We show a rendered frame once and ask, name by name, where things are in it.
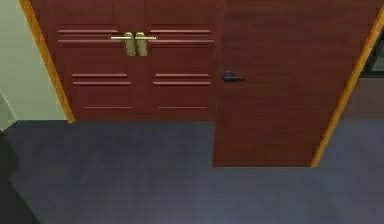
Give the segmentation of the dark red panelled door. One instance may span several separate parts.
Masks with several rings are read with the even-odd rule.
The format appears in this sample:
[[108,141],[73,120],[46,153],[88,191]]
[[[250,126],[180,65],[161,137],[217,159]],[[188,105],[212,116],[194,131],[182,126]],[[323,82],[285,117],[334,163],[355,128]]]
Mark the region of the dark red panelled door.
[[144,0],[148,54],[142,116],[210,121],[215,115],[217,16],[222,0]]
[[134,76],[121,28],[125,0],[29,0],[74,118],[127,120]]

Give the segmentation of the plain dark red door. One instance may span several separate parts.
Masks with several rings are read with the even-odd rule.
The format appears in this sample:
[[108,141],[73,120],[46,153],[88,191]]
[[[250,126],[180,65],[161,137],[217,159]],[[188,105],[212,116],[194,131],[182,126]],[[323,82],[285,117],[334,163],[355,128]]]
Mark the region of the plain dark red door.
[[213,163],[309,167],[368,54],[384,0],[225,0]]

